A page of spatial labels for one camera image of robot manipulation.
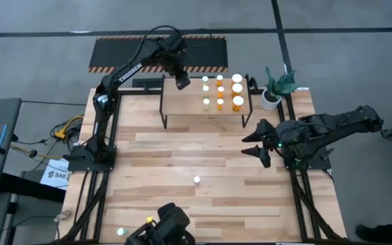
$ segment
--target potted plant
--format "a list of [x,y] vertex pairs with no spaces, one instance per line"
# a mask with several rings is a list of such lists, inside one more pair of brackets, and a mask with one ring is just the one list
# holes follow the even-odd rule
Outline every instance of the potted plant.
[[265,68],[265,72],[269,77],[269,82],[265,85],[266,88],[261,96],[261,107],[264,110],[273,110],[278,106],[282,96],[294,92],[298,85],[294,83],[295,71],[282,75],[278,81],[272,77],[268,67]]

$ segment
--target robotic arm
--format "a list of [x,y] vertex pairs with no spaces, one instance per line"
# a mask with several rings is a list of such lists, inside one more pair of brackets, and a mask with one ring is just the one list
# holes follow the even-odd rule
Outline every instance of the robotic arm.
[[288,120],[276,128],[266,119],[261,119],[257,130],[242,142],[262,141],[263,147],[255,146],[242,152],[259,157],[264,167],[270,167],[268,150],[275,150],[280,156],[296,162],[322,162],[333,150],[325,149],[328,144],[354,133],[378,132],[382,124],[383,120],[369,106],[334,116],[315,114]]
[[87,166],[90,166],[87,170],[91,171],[113,168],[116,147],[105,143],[105,133],[108,121],[116,111],[118,87],[142,67],[159,64],[169,75],[175,76],[178,89],[183,89],[190,84],[187,72],[183,70],[179,61],[179,56],[185,48],[185,41],[179,32],[164,39],[143,39],[135,56],[127,64],[102,78],[93,96],[96,112],[93,136],[85,142],[86,146],[77,147],[69,156],[65,156],[69,161],[70,171],[86,171]]

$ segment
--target person's foot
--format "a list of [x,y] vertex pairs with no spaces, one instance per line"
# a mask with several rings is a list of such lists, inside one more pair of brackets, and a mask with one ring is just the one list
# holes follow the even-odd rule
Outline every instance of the person's foot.
[[377,242],[376,232],[373,228],[366,227],[365,225],[358,225],[355,233],[359,238],[367,242]]

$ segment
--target white cap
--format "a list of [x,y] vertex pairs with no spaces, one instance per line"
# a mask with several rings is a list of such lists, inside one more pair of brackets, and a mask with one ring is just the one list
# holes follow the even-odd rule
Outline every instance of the white cap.
[[243,86],[241,84],[234,84],[232,85],[232,91],[240,93],[243,91]]
[[117,235],[124,235],[128,233],[128,229],[123,229],[122,227],[117,229]]
[[234,105],[242,105],[244,103],[244,99],[241,96],[235,96],[232,99],[232,103],[234,103]]
[[243,77],[242,77],[242,75],[240,75],[240,74],[233,74],[233,75],[232,75],[232,80],[233,80],[234,82],[241,82],[241,81],[243,80]]
[[195,184],[199,184],[201,182],[201,178],[199,176],[195,176],[193,178],[193,181],[195,182]]

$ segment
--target white pot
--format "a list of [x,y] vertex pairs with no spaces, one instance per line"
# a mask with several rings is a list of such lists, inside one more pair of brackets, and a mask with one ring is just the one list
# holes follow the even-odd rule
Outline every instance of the white pot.
[[270,101],[266,100],[264,97],[264,93],[266,93],[266,92],[267,92],[267,89],[265,89],[263,91],[263,94],[261,95],[261,107],[264,110],[274,110],[278,106],[278,104],[282,98],[279,98],[279,100],[277,102],[270,102]]

